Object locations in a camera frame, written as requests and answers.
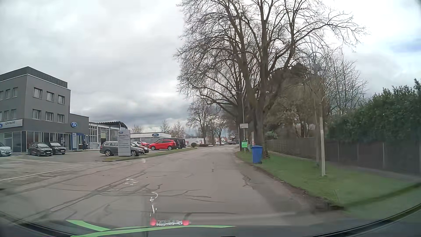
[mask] white building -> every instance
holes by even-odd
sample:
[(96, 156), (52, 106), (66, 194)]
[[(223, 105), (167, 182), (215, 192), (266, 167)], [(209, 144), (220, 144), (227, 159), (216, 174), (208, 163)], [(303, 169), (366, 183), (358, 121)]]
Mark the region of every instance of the white building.
[(132, 133), (130, 134), (130, 140), (137, 141), (137, 142), (146, 142), (146, 143), (154, 143), (156, 140), (160, 138), (168, 138), (171, 137), (170, 134), (163, 133), (163, 132), (146, 132), (146, 133)]

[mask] car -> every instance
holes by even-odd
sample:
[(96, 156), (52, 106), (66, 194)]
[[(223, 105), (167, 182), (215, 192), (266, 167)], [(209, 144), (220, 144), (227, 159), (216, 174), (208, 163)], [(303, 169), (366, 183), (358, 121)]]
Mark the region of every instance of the car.
[(136, 147), (142, 148), (142, 149), (143, 149), (143, 151), (144, 151), (144, 154), (145, 154), (145, 153), (149, 153), (149, 148), (147, 148), (147, 147), (145, 147), (145, 146), (142, 146), (142, 145), (139, 145), (139, 142), (138, 142), (138, 143), (137, 143), (137, 142), (131, 142), (131, 144), (132, 144), (133, 146), (136, 146)]
[(178, 137), (166, 137), (166, 138), (160, 138), (160, 139), (158, 139), (156, 142), (154, 142), (154, 143), (157, 143), (157, 142), (159, 142), (159, 141), (161, 141), (161, 140), (173, 140), (175, 143), (176, 143), (176, 146), (175, 147), (173, 147), (174, 149), (181, 149), (181, 148), (184, 148), (184, 147), (187, 147), (186, 146), (186, 140), (185, 139), (182, 139), (182, 138), (178, 138)]
[(140, 145), (142, 145), (142, 146), (146, 146), (146, 147), (149, 147), (149, 143), (146, 143), (146, 142), (138, 142), (138, 143), (140, 143)]
[(0, 157), (2, 156), (10, 156), (12, 154), (12, 148), (10, 146), (6, 146), (3, 143), (0, 143)]
[[(117, 141), (108, 141), (104, 142), (99, 148), (99, 153), (103, 153), (106, 156), (118, 155), (118, 142)], [(140, 148), (130, 145), (130, 156), (138, 156), (144, 154), (145, 151)]]
[(149, 145), (149, 148), (151, 150), (159, 150), (159, 149), (172, 150), (172, 149), (175, 149), (176, 147), (177, 147), (176, 142), (170, 139), (168, 140), (159, 139), (155, 143), (152, 143), (151, 145)]
[(53, 155), (54, 154), (61, 154), (61, 155), (66, 154), (66, 148), (58, 142), (47, 142), (45, 144), (48, 145), (53, 150)]
[(52, 156), (53, 149), (45, 143), (32, 143), (28, 148), (28, 155)]

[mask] road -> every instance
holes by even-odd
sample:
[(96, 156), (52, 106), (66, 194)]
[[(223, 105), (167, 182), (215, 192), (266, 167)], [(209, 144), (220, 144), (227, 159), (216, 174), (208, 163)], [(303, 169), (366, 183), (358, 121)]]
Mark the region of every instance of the road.
[(97, 151), (3, 157), (0, 210), (28, 221), (142, 226), (156, 192), (158, 218), (188, 216), (192, 224), (307, 225), (337, 218), (312, 213), (306, 196), (254, 170), (235, 151), (227, 145), (124, 162), (101, 162)]

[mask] curb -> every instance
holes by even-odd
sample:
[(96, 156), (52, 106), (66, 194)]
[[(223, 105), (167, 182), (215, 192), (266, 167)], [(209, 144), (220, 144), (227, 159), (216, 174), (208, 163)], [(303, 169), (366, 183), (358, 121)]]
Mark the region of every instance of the curb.
[(245, 161), (245, 160), (241, 159), (241, 158), (237, 155), (237, 153), (235, 153), (235, 156), (236, 156), (238, 159), (240, 159), (240, 160), (244, 161), (246, 164), (248, 164), (248, 165), (250, 165), (250, 166), (252, 166), (252, 167), (256, 168), (256, 169), (257, 169), (257, 170), (259, 170), (260, 172), (262, 172), (262, 173), (266, 174), (267, 176), (269, 176), (269, 177), (273, 178), (274, 180), (277, 180), (277, 181), (282, 181), (282, 182), (283, 182), (284, 184), (286, 184), (287, 186), (289, 186), (289, 187), (291, 187), (291, 188), (294, 188), (294, 189), (296, 189), (296, 190), (302, 191), (302, 192), (304, 192), (306, 195), (308, 195), (309, 197), (313, 197), (313, 198), (315, 198), (317, 201), (322, 202), (322, 203), (324, 204), (325, 208), (327, 208), (327, 210), (346, 210), (347, 208), (350, 208), (350, 207), (356, 207), (356, 206), (359, 206), (359, 205), (366, 205), (366, 204), (370, 204), (370, 203), (373, 203), (373, 202), (383, 201), (383, 200), (386, 200), (386, 199), (388, 199), (388, 198), (392, 198), (392, 197), (395, 197), (395, 196), (398, 196), (398, 195), (401, 195), (401, 194), (407, 193), (407, 192), (409, 192), (409, 191), (412, 191), (412, 190), (414, 190), (414, 189), (416, 189), (416, 188), (421, 187), (421, 183), (415, 183), (415, 184), (409, 185), (409, 186), (407, 186), (407, 187), (404, 187), (404, 188), (402, 188), (402, 189), (398, 189), (398, 190), (396, 190), (396, 191), (393, 191), (393, 192), (390, 192), (390, 193), (387, 193), (387, 194), (383, 194), (383, 195), (380, 195), (380, 196), (377, 196), (377, 197), (371, 197), (371, 198), (368, 198), (368, 199), (365, 199), (365, 200), (360, 200), (360, 201), (350, 202), (350, 203), (347, 203), (347, 204), (345, 204), (345, 205), (338, 205), (338, 204), (333, 203), (333, 202), (331, 202), (331, 201), (329, 201), (329, 200), (326, 200), (326, 199), (325, 199), (325, 198), (323, 198), (323, 197), (318, 197), (318, 196), (313, 196), (313, 195), (310, 195), (310, 194), (308, 193), (308, 191), (307, 191), (307, 190), (305, 190), (305, 189), (303, 189), (303, 188), (300, 188), (300, 187), (297, 187), (297, 186), (294, 186), (294, 185), (291, 185), (291, 184), (289, 184), (289, 183), (285, 182), (284, 180), (281, 180), (280, 178), (276, 177), (274, 174), (270, 173), (269, 171), (267, 171), (267, 170), (263, 169), (262, 167), (255, 166), (253, 163), (250, 163), (250, 162), (248, 162), (248, 161)]
[(294, 186), (294, 185), (292, 185), (292, 184), (290, 184), (290, 183), (287, 183), (287, 182), (285, 182), (284, 180), (281, 180), (279, 177), (276, 177), (276, 176), (275, 176), (274, 174), (272, 174), (271, 172), (269, 172), (269, 171), (267, 171), (267, 170), (263, 169), (262, 167), (255, 166), (253, 163), (251, 163), (251, 162), (248, 162), (248, 161), (245, 161), (245, 160), (241, 159), (241, 158), (237, 155), (237, 152), (235, 152), (235, 156), (236, 156), (238, 159), (240, 159), (240, 160), (244, 161), (246, 164), (248, 164), (248, 165), (250, 165), (250, 166), (254, 167), (256, 170), (260, 171), (261, 173), (264, 173), (264, 174), (266, 174), (267, 176), (269, 176), (269, 177), (273, 178), (274, 180), (281, 181), (283, 184), (287, 185), (288, 187), (293, 188), (293, 189), (295, 189), (295, 190), (297, 190), (297, 191), (300, 191), (300, 192), (302, 192), (302, 193), (306, 194), (307, 196), (309, 196), (309, 197), (311, 197), (311, 198), (314, 198), (317, 202), (319, 202), (319, 203), (321, 203), (321, 204), (322, 204), (322, 206), (319, 206), (319, 207), (317, 208), (317, 209), (319, 209), (319, 210), (321, 210), (321, 211), (343, 210), (343, 209), (344, 209), (344, 207), (342, 207), (342, 206), (338, 206), (338, 205), (335, 205), (335, 204), (333, 204), (332, 202), (330, 202), (330, 201), (326, 200), (325, 198), (310, 195), (310, 194), (308, 193), (308, 191), (307, 191), (307, 190), (302, 189), (302, 188), (297, 187), (297, 186)]
[(121, 158), (121, 159), (116, 159), (116, 160), (102, 160), (103, 162), (114, 162), (114, 161), (126, 161), (126, 160), (136, 160), (136, 159), (144, 159), (144, 158), (149, 158), (149, 157), (154, 157), (154, 156), (165, 156), (165, 155), (171, 155), (171, 154), (175, 154), (175, 153), (180, 153), (180, 152), (185, 152), (185, 151), (191, 151), (191, 150), (196, 150), (196, 147), (193, 148), (189, 148), (188, 150), (182, 150), (182, 151), (178, 151), (178, 152), (173, 152), (173, 153), (155, 153), (153, 156), (151, 155), (142, 155), (142, 156), (135, 156), (135, 157), (129, 157), (129, 158)]

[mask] white car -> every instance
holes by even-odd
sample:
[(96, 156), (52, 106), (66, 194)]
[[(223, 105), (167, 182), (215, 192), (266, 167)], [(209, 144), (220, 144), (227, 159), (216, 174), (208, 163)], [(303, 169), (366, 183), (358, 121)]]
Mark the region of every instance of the white car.
[(5, 146), (3, 143), (0, 143), (0, 156), (10, 156), (12, 154), (12, 148), (10, 146)]

